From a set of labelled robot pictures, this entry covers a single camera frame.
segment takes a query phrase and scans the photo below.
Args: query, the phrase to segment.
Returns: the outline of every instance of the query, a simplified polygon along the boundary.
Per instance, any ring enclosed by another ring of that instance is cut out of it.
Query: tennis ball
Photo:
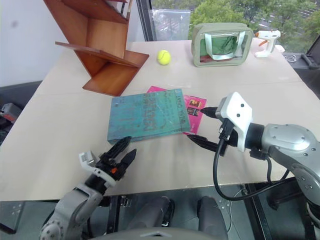
[[[161,65],[167,65],[171,61],[171,55],[167,50],[158,51],[157,60]]]

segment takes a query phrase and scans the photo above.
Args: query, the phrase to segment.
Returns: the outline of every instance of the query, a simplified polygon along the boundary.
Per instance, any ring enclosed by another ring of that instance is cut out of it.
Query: beige table surface
[[[198,68],[192,64],[190,41],[135,42],[129,50],[150,58],[122,95],[144,93],[151,86],[182,88],[187,95],[217,106],[237,91],[251,105],[259,124],[299,124],[320,139],[320,101],[282,57],[274,51],[257,59],[254,39],[246,62],[240,66]],[[155,61],[167,49],[172,63]],[[111,145],[106,136],[111,98],[82,89],[89,80],[73,51],[66,50],[48,73],[14,124],[0,149],[0,201],[60,199],[89,176],[78,153],[97,156]],[[220,122],[203,116],[198,134],[216,142]],[[132,142],[137,155],[125,177],[107,194],[133,194],[213,184],[213,153],[176,134]],[[285,169],[273,161],[272,179]],[[250,158],[249,151],[229,147],[219,161],[220,184],[266,180],[267,163]]]

